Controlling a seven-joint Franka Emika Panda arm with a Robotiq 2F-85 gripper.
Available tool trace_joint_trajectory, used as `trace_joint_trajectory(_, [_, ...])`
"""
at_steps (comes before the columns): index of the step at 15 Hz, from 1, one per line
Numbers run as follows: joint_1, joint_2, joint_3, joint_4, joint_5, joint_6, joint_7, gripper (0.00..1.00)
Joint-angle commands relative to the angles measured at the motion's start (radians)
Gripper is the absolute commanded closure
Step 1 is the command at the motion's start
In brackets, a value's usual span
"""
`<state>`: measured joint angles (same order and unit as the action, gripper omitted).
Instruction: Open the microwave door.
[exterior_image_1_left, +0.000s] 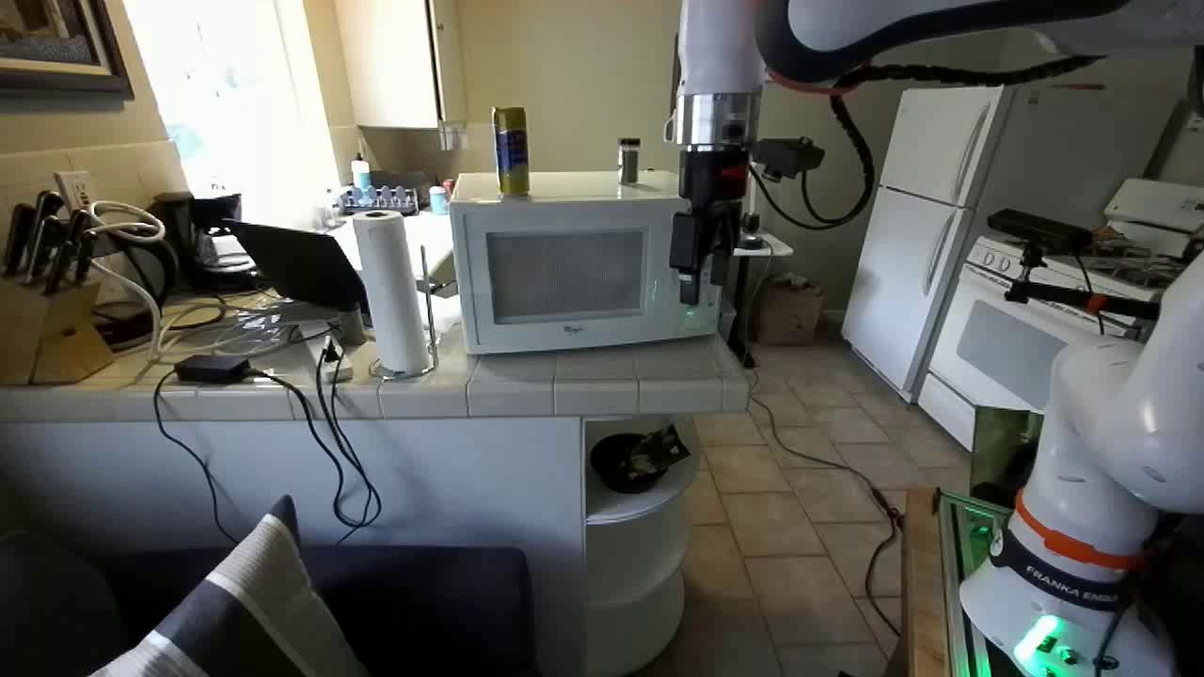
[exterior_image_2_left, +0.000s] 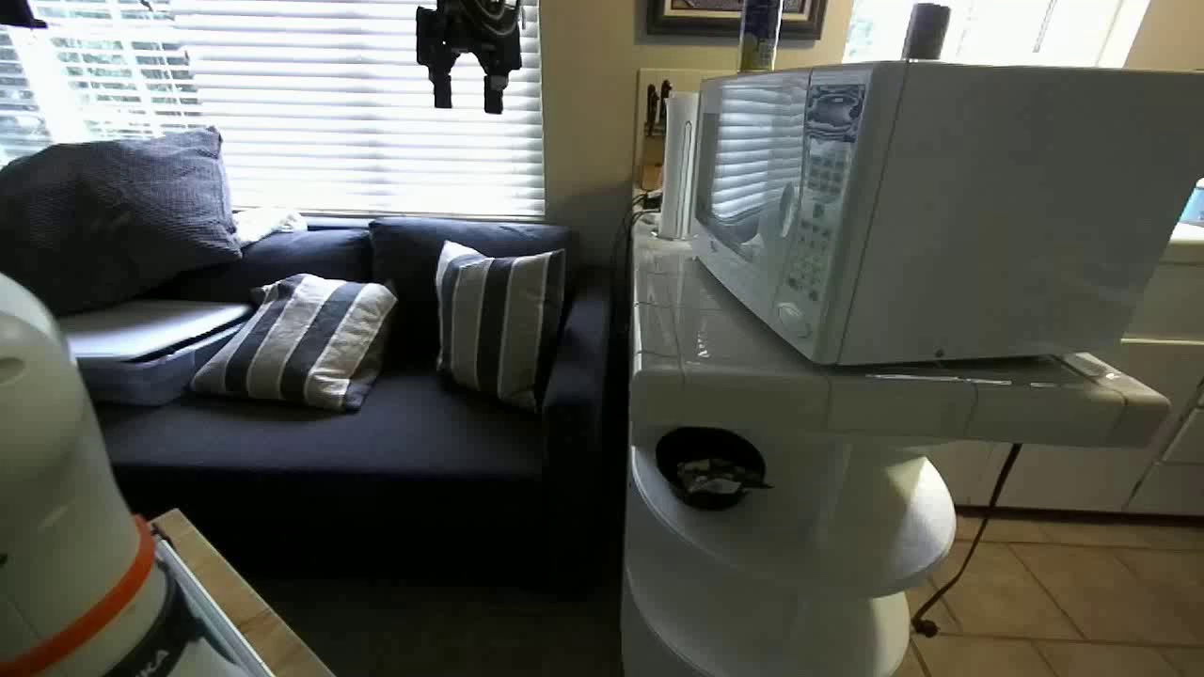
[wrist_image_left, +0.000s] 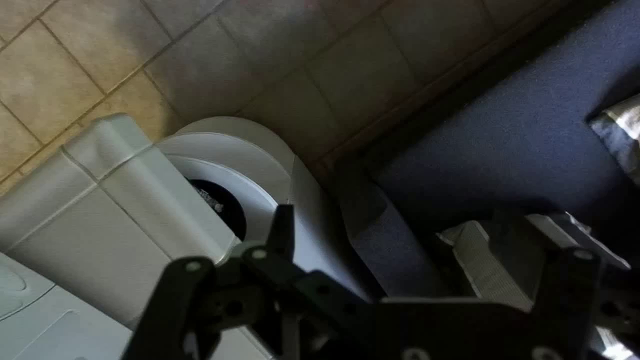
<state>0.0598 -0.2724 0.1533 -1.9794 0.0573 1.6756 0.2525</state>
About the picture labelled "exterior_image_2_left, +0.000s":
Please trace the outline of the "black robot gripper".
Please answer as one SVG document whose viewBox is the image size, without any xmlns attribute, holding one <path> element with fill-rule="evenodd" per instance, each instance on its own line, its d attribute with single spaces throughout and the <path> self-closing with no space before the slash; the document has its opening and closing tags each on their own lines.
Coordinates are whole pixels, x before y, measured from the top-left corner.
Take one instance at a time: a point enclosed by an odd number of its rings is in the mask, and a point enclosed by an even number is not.
<svg viewBox="0 0 1204 677">
<path fill-rule="evenodd" d="M 462 54 L 486 72 L 486 112 L 502 112 L 509 72 L 524 63 L 519 0 L 437 0 L 418 7 L 418 62 L 427 67 L 437 108 L 450 108 L 450 63 Z"/>
</svg>

